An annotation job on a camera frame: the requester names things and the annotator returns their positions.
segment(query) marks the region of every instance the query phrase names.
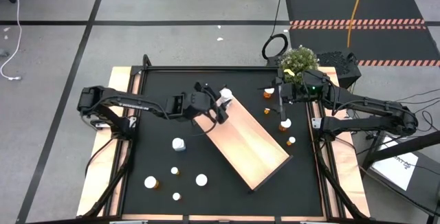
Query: potted plant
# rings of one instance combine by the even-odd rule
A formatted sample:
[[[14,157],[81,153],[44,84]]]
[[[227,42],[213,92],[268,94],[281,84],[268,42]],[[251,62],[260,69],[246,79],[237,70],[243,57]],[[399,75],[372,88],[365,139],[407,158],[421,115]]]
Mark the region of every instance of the potted plant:
[[[303,82],[301,72],[308,69],[317,69],[318,63],[319,59],[314,52],[300,45],[298,49],[289,49],[281,56],[280,67],[290,69],[295,73],[295,76],[285,74],[286,82],[301,84]]]

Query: gray floor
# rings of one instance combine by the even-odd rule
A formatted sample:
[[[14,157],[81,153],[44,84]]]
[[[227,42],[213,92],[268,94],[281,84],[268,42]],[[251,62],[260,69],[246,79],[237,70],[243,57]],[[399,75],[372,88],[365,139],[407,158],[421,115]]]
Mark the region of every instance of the gray floor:
[[[102,0],[97,20],[270,20],[277,0]],[[425,20],[440,20],[437,0],[416,0]],[[21,19],[86,21],[94,0],[21,0]],[[0,21],[15,19],[15,5],[0,0]],[[280,19],[287,20],[285,2]],[[12,51],[18,28],[0,26],[0,47]],[[0,79],[0,221],[13,223],[54,117],[72,65],[83,26],[25,26],[21,50],[6,67],[20,82]],[[287,27],[278,26],[276,32]],[[82,57],[54,145],[27,221],[74,218],[91,153],[94,132],[78,117],[76,103],[86,86],[106,85],[116,65],[137,65],[147,53],[154,65],[264,65],[261,46],[271,26],[94,26]],[[430,27],[440,43],[440,27]],[[275,52],[280,44],[269,50]],[[355,92],[398,99],[440,87],[438,67],[361,67]],[[433,93],[415,100],[428,100]],[[429,111],[434,123],[440,110]],[[366,146],[355,137],[357,149]],[[440,162],[440,147],[423,150]],[[366,178],[364,187],[372,216],[387,221],[423,223],[427,215]]]

